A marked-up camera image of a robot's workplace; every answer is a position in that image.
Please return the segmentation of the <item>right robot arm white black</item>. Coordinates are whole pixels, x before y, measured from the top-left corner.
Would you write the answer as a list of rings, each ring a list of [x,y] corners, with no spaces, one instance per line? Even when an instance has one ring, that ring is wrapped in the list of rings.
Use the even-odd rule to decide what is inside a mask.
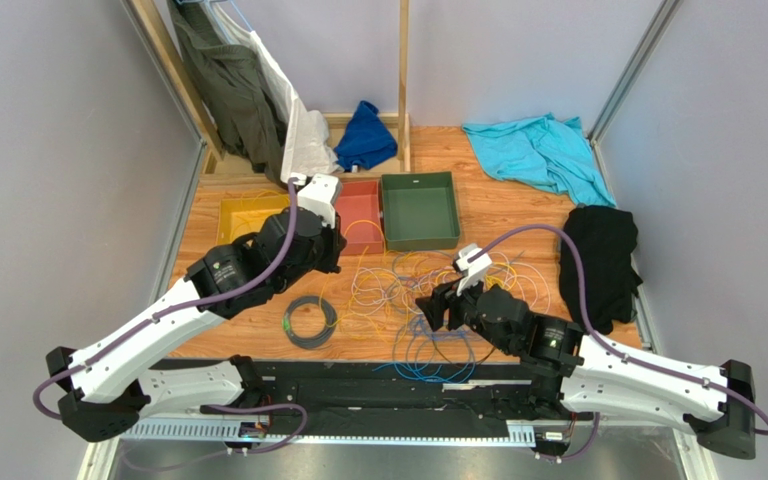
[[[677,362],[586,333],[532,311],[498,285],[441,284],[416,301],[430,328],[465,327],[518,359],[530,382],[508,410],[528,419],[608,414],[692,434],[702,447],[741,460],[756,456],[753,375],[742,362]]]

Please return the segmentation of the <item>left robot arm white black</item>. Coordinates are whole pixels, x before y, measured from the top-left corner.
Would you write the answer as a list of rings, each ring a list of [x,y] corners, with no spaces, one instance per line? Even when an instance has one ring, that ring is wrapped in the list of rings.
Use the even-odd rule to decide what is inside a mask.
[[[88,442],[116,437],[138,421],[194,409],[200,413],[265,404],[265,387],[252,359],[165,362],[192,337],[266,304],[311,271],[339,272],[346,245],[339,216],[325,220],[304,208],[270,216],[258,232],[210,249],[145,312],[83,349],[57,347],[46,356],[49,380],[64,392],[43,414]]]

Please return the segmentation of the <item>red plastic bin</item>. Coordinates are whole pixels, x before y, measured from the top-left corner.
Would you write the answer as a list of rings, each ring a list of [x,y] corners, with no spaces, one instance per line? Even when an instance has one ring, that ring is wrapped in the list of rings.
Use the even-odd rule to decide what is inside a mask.
[[[344,183],[336,210],[341,217],[341,233],[347,241],[342,256],[384,251],[377,180]]]

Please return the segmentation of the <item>yellow plastic bin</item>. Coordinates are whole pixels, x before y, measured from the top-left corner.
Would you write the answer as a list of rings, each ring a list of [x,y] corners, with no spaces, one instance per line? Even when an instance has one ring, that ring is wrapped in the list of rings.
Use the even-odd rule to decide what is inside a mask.
[[[265,220],[290,204],[287,194],[255,191],[240,198],[225,198],[219,204],[216,243],[228,244],[237,237],[258,232]]]

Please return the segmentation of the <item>white garment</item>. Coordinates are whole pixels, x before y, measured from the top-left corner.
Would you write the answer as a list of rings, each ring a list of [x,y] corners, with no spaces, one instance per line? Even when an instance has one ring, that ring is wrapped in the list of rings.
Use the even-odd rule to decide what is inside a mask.
[[[286,182],[293,175],[311,177],[340,171],[337,156],[328,144],[327,120],[320,111],[306,108],[259,35],[244,29],[220,7],[212,7],[210,15],[224,40],[254,52],[265,80],[267,98],[276,108],[278,119],[287,127],[282,159],[278,162],[279,180]]]

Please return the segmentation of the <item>green plastic bin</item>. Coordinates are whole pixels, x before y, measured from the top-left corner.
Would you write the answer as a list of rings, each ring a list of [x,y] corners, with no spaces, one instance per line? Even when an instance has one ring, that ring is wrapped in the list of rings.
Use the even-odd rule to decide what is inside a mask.
[[[451,173],[385,174],[380,193],[389,250],[451,250],[458,245],[461,227]]]

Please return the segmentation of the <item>dark blue cloth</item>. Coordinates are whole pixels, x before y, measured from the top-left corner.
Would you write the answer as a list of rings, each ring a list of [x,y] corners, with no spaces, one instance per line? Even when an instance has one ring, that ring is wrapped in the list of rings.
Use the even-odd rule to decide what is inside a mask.
[[[345,171],[363,170],[384,163],[397,155],[398,144],[379,117],[379,109],[368,101],[360,101],[334,148],[337,165]]]

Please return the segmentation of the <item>black cloth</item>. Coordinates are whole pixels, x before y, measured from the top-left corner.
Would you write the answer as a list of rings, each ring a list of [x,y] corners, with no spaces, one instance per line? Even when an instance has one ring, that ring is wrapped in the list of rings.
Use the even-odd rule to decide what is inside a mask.
[[[569,213],[563,231],[581,257],[586,309],[594,330],[608,335],[616,322],[632,322],[633,299],[643,283],[632,266],[638,245],[633,214],[607,206],[580,206]]]

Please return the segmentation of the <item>cyan cloth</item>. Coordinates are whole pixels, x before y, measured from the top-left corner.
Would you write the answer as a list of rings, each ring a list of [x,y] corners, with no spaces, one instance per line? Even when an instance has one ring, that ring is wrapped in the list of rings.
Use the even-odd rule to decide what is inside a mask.
[[[482,170],[499,181],[516,181],[567,195],[576,205],[616,207],[581,120],[548,113],[496,124],[462,126]]]

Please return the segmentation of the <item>olive green garment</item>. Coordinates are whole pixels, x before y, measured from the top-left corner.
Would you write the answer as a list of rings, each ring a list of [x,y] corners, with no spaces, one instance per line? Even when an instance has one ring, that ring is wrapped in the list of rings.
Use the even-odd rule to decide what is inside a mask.
[[[195,3],[167,3],[187,73],[215,121],[224,149],[256,173],[280,179],[287,126],[269,96],[257,54],[229,44]]]

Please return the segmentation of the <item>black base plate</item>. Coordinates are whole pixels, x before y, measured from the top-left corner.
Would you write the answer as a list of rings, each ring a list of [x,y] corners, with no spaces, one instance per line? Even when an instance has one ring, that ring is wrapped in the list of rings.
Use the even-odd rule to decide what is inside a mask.
[[[432,367],[436,380],[412,380],[403,364],[375,362],[256,361],[251,369],[262,379],[256,399],[284,406],[272,416],[275,434],[301,425],[306,437],[490,439],[506,436],[510,421],[572,417],[554,391],[560,382],[521,365]],[[307,421],[288,404],[303,407]]]

